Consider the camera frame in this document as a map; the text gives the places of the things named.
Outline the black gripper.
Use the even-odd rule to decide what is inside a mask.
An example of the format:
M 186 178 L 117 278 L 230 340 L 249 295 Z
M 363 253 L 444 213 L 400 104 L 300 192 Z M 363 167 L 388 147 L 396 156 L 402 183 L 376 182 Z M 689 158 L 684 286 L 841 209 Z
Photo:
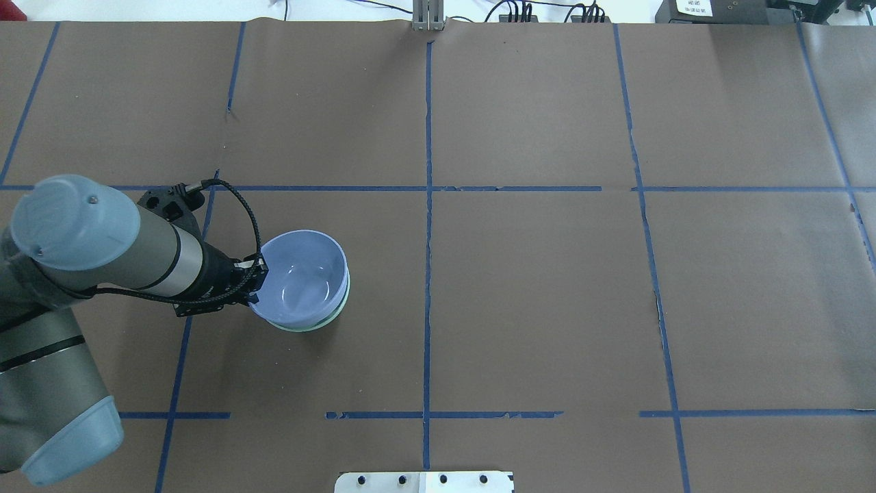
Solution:
M 228 257 L 206 242 L 201 246 L 203 264 L 198 277 L 187 290 L 172 297 L 185 302 L 173 306 L 176 316 L 184 318 L 219 312 L 227 305 L 249 306 L 259 302 L 257 291 L 268 274 L 262 256 L 249 255 L 241 260 Z

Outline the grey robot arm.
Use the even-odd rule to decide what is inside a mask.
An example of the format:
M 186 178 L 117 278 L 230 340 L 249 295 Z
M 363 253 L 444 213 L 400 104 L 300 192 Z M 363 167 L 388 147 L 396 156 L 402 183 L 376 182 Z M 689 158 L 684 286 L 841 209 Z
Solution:
M 171 305 L 177 316 L 250 305 L 268 268 L 249 203 L 252 255 L 207 243 L 194 213 L 211 178 L 144 191 L 134 201 L 81 175 L 38 182 L 2 231 L 2 473 L 43 487 L 77 475 L 123 443 L 74 306 L 100 294 Z

